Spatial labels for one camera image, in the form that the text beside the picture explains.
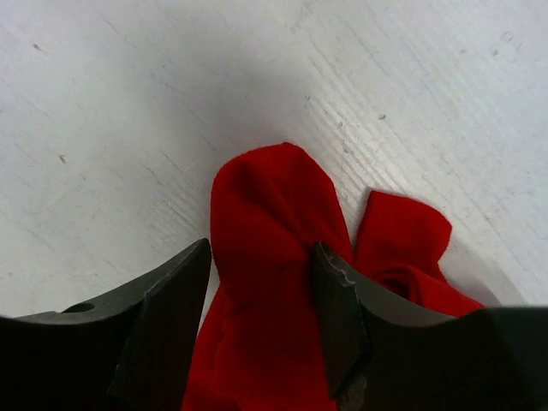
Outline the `red t shirt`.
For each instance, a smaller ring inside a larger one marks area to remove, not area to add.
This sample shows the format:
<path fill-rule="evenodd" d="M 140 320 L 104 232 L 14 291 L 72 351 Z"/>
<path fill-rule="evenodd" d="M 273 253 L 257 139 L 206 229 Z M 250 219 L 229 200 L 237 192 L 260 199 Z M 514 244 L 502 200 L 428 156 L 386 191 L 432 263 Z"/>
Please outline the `red t shirt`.
<path fill-rule="evenodd" d="M 332 180 L 300 147 L 230 160 L 211 191 L 220 284 L 194 349 L 186 410 L 333 410 L 310 290 L 322 241 L 358 272 L 434 311 L 480 308 L 439 268 L 450 222 L 436 209 L 371 191 L 356 237 Z"/>

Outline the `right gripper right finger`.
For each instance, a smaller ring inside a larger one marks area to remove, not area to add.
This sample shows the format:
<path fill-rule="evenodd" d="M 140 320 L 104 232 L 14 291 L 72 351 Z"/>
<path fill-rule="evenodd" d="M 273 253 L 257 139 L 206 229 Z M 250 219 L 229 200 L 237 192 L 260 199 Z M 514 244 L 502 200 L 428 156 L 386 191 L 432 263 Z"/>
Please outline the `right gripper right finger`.
<path fill-rule="evenodd" d="M 545 307 L 439 313 L 366 278 L 322 242 L 311 280 L 339 409 L 546 409 Z"/>

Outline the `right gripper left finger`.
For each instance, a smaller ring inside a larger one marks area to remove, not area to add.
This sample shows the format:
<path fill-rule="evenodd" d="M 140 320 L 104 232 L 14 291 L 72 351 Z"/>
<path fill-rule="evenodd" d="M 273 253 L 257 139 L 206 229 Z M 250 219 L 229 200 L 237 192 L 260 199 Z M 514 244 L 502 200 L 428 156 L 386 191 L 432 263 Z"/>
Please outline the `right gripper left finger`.
<path fill-rule="evenodd" d="M 180 409 L 210 269 L 201 239 L 61 312 L 2 318 L 2 409 Z"/>

